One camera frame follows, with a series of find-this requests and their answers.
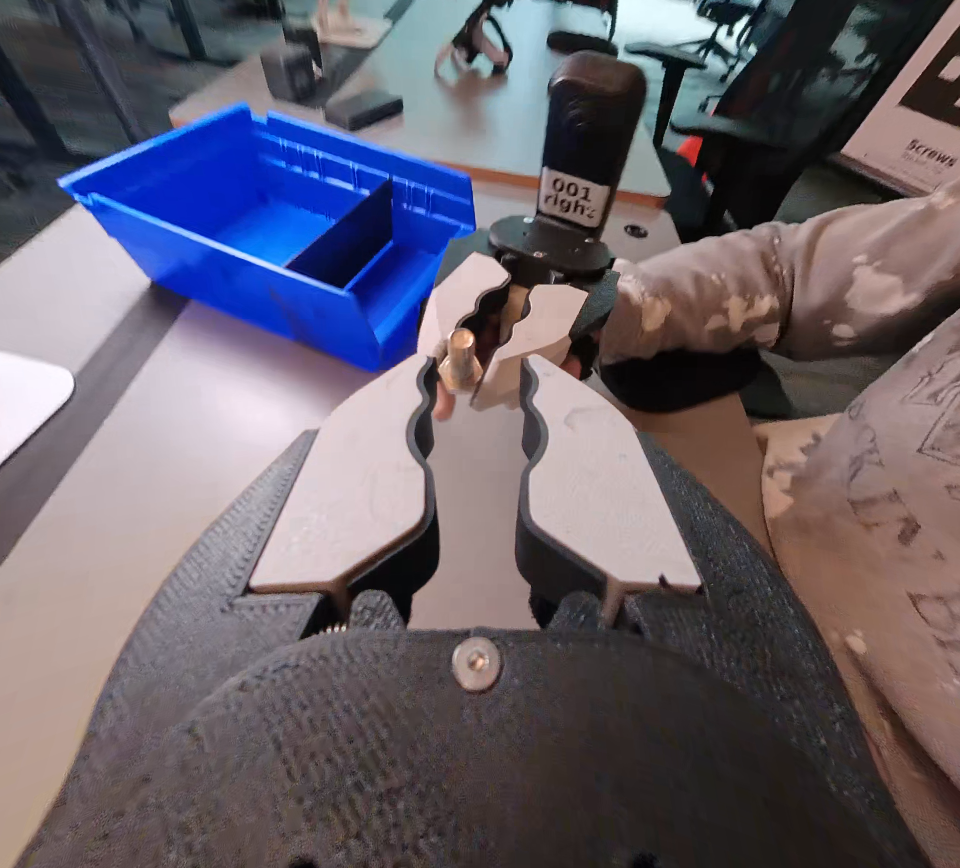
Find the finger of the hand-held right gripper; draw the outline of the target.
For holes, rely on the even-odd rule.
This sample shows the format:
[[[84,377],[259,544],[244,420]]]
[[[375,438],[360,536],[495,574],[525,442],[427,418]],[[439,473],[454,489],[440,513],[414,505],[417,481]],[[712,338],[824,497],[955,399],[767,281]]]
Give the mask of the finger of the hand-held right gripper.
[[[498,321],[510,294],[509,272],[492,256],[469,253],[440,281],[426,301],[416,342],[415,383],[434,389],[441,380],[439,365],[447,352],[450,334],[467,328],[474,335]]]
[[[527,313],[516,320],[507,340],[489,358],[470,407],[486,411],[520,404],[522,362],[541,357],[560,365],[567,357],[570,332],[589,298],[587,291],[570,285],[536,285],[524,302]]]

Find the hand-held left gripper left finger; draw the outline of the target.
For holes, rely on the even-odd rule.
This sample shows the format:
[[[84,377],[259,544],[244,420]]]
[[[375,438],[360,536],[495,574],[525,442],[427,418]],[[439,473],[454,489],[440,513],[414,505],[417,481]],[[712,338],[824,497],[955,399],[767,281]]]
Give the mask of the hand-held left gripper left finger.
[[[426,530],[433,509],[421,444],[431,434],[431,356],[411,356],[345,399],[318,428],[247,586],[257,595],[319,592],[341,609],[355,585]]]

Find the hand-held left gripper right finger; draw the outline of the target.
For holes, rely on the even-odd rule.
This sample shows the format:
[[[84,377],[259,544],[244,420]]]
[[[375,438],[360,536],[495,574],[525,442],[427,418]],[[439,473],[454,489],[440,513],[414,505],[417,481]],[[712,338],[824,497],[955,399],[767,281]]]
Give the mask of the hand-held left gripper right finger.
[[[604,618],[647,591],[694,595],[702,579],[642,438],[587,384],[522,360],[524,415],[515,562],[534,598],[588,593]]]

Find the steel hex bolt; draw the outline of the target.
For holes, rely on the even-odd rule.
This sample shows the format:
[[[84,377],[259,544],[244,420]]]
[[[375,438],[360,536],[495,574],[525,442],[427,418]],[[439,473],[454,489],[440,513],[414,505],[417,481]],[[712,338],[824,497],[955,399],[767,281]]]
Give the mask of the steel hex bolt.
[[[483,379],[483,367],[476,354],[474,333],[466,327],[454,329],[446,341],[446,353],[438,365],[445,389],[453,394],[473,394]]]

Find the blue plastic bin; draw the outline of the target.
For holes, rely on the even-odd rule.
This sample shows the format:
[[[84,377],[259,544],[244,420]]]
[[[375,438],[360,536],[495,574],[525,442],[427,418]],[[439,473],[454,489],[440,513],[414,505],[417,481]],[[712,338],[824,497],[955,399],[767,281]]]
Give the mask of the blue plastic bin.
[[[392,238],[346,290],[285,265],[392,180]],[[238,104],[59,180],[145,276],[368,372],[416,351],[450,241],[476,230],[462,171]]]

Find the person's right hand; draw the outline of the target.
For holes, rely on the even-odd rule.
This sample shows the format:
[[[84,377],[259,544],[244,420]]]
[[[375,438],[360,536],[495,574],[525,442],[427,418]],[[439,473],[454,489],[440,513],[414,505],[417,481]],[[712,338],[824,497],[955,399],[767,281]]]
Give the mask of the person's right hand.
[[[485,329],[475,334],[475,358],[481,364],[482,371],[486,371],[490,359],[499,347],[499,326],[497,322],[492,322]],[[598,336],[593,335],[589,342],[590,347],[580,346],[571,350],[559,365],[560,370],[577,380],[583,380],[590,376],[590,371],[594,367],[596,350],[598,349]],[[437,384],[437,398],[434,404],[433,417],[439,422],[444,422],[452,416],[459,394],[454,394],[442,380]]]

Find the black office chair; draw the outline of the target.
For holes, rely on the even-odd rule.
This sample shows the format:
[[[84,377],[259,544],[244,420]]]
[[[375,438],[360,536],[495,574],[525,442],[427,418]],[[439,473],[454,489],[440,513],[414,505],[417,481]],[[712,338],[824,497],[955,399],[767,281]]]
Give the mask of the black office chair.
[[[637,42],[624,53],[656,61],[662,82],[654,147],[678,239],[693,242],[771,219],[877,78],[906,58],[938,0],[762,0],[750,18],[752,54],[711,107],[681,112],[686,76],[707,56]]]

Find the flat black box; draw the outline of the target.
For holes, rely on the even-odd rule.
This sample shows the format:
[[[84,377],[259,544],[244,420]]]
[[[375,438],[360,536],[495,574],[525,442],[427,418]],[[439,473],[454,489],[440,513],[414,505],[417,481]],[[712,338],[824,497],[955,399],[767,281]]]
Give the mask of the flat black box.
[[[323,110],[327,124],[347,132],[356,132],[402,115],[404,104],[399,95],[370,89],[329,101]]]

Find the person's spattered grey sweatshirt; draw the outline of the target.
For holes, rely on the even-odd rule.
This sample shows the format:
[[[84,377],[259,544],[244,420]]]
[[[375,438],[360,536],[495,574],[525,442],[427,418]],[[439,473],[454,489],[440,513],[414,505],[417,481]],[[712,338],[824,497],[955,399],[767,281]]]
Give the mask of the person's spattered grey sweatshirt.
[[[958,313],[838,415],[766,430],[774,557],[834,655],[958,787]]]

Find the black cube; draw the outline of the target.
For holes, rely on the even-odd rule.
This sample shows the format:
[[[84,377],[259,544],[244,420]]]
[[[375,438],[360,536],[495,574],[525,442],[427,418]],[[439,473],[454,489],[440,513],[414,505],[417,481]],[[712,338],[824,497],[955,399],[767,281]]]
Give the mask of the black cube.
[[[309,49],[296,43],[275,44],[259,55],[261,70],[271,97],[277,101],[304,103],[317,92],[318,79]]]

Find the black and white marker board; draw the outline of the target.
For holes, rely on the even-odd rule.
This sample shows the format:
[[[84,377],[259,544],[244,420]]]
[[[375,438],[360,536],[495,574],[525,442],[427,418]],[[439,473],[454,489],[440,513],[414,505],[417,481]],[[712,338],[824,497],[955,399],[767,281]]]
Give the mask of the black and white marker board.
[[[959,0],[841,149],[843,166],[906,195],[959,178]]]

